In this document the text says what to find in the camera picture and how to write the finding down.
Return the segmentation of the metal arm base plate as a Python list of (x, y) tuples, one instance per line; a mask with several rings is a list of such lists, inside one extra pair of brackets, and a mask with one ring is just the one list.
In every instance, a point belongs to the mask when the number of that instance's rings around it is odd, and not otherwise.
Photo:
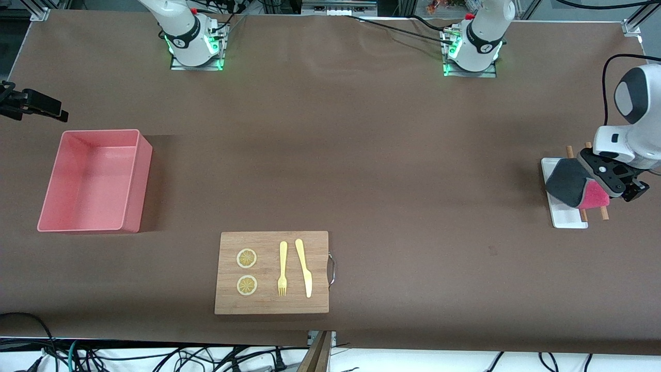
[(460, 36), (460, 29), (456, 27), (444, 27), (439, 31), (439, 36), (441, 40), (451, 42), (451, 44), (444, 44), (441, 47), (443, 75), (445, 77), (495, 78), (497, 76), (495, 60), (493, 60), (485, 70), (469, 71), (462, 68), (453, 58), (463, 44)]
[(198, 17), (200, 31), (189, 40), (187, 47), (181, 39), (165, 36), (171, 54), (172, 70), (222, 71), (225, 63), (229, 26), (211, 18)]

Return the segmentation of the yellow plastic knife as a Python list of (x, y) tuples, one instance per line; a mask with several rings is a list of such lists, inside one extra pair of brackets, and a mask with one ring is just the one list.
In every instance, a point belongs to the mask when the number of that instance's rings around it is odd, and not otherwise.
[(306, 294), (305, 296), (307, 298), (311, 298), (311, 295), (312, 295), (312, 273), (307, 268), (304, 241), (302, 239), (296, 239), (295, 240), (295, 247), (296, 247), (296, 252), (297, 252), (299, 260), (300, 260), (302, 273), (303, 273), (303, 276), (304, 276), (304, 286), (305, 286), (305, 294)]

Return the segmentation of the wooden plank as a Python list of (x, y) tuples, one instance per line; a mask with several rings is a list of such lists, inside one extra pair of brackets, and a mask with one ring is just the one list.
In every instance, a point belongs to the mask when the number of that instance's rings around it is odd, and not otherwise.
[(333, 331), (319, 331), (296, 372), (328, 372), (335, 336)]

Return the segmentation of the white rectangular tray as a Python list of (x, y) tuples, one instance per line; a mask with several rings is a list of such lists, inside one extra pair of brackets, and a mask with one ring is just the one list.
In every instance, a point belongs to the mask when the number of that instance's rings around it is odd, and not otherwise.
[[(542, 158), (541, 167), (544, 183), (550, 178), (562, 158)], [(554, 228), (583, 230), (588, 228), (588, 222), (581, 219), (580, 210), (574, 209), (562, 203), (547, 192), (548, 207)]]

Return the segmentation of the yellow plastic fork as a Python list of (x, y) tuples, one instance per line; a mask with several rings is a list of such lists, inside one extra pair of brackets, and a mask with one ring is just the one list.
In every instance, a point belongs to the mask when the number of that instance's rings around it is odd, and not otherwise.
[(280, 242), (278, 295), (281, 297), (284, 297), (287, 294), (287, 278), (286, 278), (287, 256), (288, 256), (288, 243), (284, 241)]

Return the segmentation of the wooden cutting board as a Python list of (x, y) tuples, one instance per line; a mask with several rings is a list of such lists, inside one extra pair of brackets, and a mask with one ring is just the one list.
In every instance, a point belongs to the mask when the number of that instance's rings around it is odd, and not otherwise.
[[(302, 239), (307, 268), (312, 273), (312, 295), (306, 297), (304, 276), (295, 240)], [(288, 243), (287, 294), (278, 295), (279, 243)], [(236, 256), (244, 248), (257, 253), (252, 268), (240, 268)], [(214, 312), (216, 315), (316, 315), (329, 311), (329, 234), (327, 231), (225, 231), (219, 245)], [(249, 296), (238, 293), (244, 275), (257, 278)]]

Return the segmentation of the pink plastic bin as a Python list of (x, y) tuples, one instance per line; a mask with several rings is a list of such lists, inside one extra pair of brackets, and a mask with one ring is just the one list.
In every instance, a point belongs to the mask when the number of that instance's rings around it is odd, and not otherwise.
[(153, 148), (136, 129), (61, 135), (37, 229), (123, 235), (141, 228)]

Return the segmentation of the grey network switch box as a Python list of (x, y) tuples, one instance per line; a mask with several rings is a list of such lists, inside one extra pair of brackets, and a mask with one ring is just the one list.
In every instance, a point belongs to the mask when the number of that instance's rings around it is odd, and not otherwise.
[(302, 15), (377, 17), (377, 0), (302, 0)]

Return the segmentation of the pink and grey cloth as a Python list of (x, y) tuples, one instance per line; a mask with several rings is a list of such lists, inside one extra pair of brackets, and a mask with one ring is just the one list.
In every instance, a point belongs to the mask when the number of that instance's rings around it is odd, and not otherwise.
[(560, 159), (545, 182), (547, 192), (574, 209), (598, 209), (610, 204), (610, 197), (577, 159)]

